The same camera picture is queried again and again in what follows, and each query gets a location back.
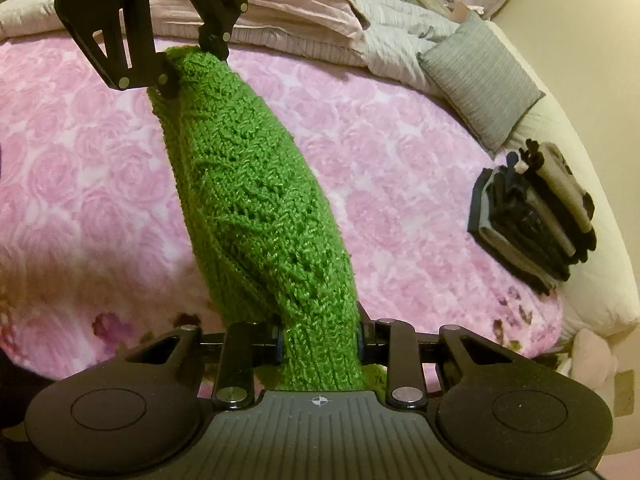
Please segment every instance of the pink cloth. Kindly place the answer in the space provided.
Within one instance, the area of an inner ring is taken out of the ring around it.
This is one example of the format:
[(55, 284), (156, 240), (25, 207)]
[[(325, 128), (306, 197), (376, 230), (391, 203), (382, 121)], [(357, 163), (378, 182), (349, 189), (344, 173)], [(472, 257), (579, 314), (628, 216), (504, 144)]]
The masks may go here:
[[(160, 42), (162, 47), (168, 42)], [(466, 233), (491, 160), (428, 97), (366, 72), (232, 48), (324, 189), (372, 318), (458, 323), (532, 356), (561, 327)], [(108, 89), (64, 35), (0, 45), (0, 346), (63, 377), (170, 330), (220, 330), (143, 89)]]

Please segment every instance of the green knitted sweater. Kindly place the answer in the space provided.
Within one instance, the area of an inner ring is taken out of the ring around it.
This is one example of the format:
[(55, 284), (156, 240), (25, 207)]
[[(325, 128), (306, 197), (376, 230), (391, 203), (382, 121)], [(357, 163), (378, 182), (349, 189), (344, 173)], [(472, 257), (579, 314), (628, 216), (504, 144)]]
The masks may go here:
[(149, 96), (223, 321), (282, 318), (284, 389), (363, 388), (350, 256), (293, 138), (226, 63), (197, 47), (167, 55), (178, 98)]

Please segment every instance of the white circular symbol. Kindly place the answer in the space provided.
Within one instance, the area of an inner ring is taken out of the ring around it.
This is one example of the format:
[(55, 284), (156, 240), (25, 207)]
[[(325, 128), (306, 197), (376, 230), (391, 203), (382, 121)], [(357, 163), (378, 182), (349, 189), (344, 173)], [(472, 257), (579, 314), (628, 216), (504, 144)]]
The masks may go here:
[(314, 403), (318, 408), (322, 408), (326, 403), (331, 402), (329, 399), (323, 396), (317, 396), (311, 399), (311, 402)]

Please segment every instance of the green knit garment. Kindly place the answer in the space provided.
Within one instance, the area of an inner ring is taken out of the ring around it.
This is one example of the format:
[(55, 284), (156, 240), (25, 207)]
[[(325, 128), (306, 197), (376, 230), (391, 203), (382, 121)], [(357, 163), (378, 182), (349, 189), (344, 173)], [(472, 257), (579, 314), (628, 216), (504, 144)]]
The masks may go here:
[(364, 372), (358, 360), (350, 256), (290, 133), (215, 56), (192, 46), (167, 56), (180, 75), (178, 98), (148, 94), (223, 322), (281, 317), (282, 389), (380, 389), (380, 371)]

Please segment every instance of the pink rose pattern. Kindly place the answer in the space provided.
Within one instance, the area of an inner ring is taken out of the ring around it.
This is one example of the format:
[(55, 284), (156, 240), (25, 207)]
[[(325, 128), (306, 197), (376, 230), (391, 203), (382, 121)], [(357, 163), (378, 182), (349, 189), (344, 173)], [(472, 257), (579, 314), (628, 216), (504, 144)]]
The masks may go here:
[[(361, 70), (249, 48), (229, 64), (322, 185), (372, 318), (457, 323), (529, 356), (555, 343), (558, 298), (535, 296), (466, 233), (492, 162), (446, 110)], [(63, 377), (180, 313), (221, 330), (145, 90), (108, 89), (56, 34), (0, 45), (0, 99), (0, 346)]]

